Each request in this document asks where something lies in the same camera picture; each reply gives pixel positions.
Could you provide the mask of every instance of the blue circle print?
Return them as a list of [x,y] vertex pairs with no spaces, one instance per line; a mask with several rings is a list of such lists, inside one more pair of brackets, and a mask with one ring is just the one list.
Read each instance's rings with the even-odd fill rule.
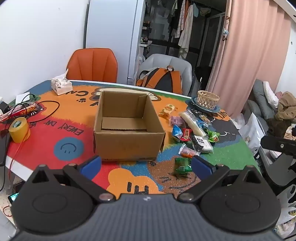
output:
[[54,146],[54,155],[61,161],[71,161],[81,156],[84,144],[74,137],[65,137]]

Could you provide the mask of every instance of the pink curtain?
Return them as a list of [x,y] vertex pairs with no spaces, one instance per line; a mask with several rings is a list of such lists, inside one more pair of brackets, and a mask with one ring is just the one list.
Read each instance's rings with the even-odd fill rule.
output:
[[255,79],[268,81],[275,91],[288,50],[291,19],[273,0],[227,2],[229,34],[219,43],[207,91],[217,94],[221,108],[235,117]]

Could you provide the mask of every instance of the tissue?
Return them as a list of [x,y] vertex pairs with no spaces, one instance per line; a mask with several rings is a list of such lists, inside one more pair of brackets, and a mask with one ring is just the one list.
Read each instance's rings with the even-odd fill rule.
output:
[[51,85],[52,89],[57,95],[62,95],[73,90],[72,83],[66,79],[68,69],[64,74],[52,78]]

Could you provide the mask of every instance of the screen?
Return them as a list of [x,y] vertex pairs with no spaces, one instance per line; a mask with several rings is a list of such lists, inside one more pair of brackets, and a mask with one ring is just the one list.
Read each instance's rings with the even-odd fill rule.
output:
[[14,202],[17,196],[18,196],[18,193],[11,195],[10,198]]

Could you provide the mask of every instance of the blue candy wrapper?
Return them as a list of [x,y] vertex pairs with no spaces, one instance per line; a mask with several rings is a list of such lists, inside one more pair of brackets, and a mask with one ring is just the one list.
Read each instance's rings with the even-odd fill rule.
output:
[[172,136],[173,138],[177,141],[180,142],[180,138],[182,137],[183,132],[181,131],[180,127],[174,125],[173,126],[173,131],[172,131]]
[[197,119],[197,124],[205,131],[208,132],[209,125],[205,123],[203,120]]

